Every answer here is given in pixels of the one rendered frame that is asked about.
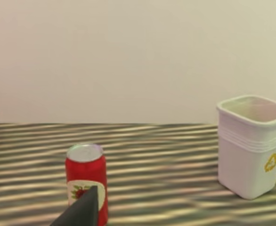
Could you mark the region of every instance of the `red can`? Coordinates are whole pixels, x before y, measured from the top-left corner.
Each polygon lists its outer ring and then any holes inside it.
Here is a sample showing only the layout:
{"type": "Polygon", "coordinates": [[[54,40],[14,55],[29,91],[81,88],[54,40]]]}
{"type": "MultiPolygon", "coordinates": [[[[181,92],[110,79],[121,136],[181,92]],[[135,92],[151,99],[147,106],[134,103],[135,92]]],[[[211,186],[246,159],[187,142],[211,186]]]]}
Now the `red can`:
{"type": "Polygon", "coordinates": [[[79,199],[91,186],[98,187],[98,226],[108,221],[106,159],[101,146],[74,145],[67,151],[65,161],[69,205],[79,199]]]}

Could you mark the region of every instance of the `white wall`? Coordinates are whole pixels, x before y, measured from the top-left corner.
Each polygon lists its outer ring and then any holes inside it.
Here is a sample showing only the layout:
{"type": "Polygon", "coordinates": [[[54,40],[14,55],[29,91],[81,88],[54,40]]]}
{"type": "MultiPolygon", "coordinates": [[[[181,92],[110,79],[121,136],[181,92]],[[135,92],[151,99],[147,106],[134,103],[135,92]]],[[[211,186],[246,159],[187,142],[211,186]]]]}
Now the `white wall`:
{"type": "Polygon", "coordinates": [[[276,99],[276,0],[0,0],[0,122],[215,122],[276,99]]]}

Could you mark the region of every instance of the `white bin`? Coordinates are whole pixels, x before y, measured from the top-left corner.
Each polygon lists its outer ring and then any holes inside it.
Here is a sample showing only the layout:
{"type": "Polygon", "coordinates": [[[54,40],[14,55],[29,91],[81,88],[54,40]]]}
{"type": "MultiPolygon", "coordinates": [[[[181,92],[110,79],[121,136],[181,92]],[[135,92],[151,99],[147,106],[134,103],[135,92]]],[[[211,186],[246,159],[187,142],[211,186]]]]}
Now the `white bin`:
{"type": "Polygon", "coordinates": [[[245,199],[276,183],[276,102],[242,96],[218,104],[219,182],[245,199]]]}

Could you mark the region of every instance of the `striped table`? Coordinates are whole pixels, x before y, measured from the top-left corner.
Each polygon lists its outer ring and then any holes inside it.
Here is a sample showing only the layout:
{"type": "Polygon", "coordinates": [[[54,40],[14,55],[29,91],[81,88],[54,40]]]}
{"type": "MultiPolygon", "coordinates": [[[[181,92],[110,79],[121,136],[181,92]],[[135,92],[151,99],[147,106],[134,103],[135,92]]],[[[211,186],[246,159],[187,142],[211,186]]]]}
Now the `striped table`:
{"type": "Polygon", "coordinates": [[[276,187],[246,201],[217,182],[212,125],[0,124],[0,226],[48,226],[67,207],[64,160],[105,150],[109,226],[273,226],[276,187]]]}

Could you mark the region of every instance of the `red and white object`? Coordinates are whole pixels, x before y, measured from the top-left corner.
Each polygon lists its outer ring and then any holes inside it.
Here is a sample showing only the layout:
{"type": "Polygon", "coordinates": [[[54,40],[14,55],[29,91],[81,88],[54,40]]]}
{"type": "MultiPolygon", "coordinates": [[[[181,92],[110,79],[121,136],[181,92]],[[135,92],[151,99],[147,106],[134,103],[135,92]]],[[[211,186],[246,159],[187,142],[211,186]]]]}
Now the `red and white object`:
{"type": "Polygon", "coordinates": [[[242,96],[218,104],[219,182],[245,199],[276,184],[276,102],[242,96]]]}
{"type": "Polygon", "coordinates": [[[79,199],[91,186],[98,187],[98,226],[108,221],[106,159],[96,144],[74,145],[67,151],[65,161],[69,205],[79,199]]]}

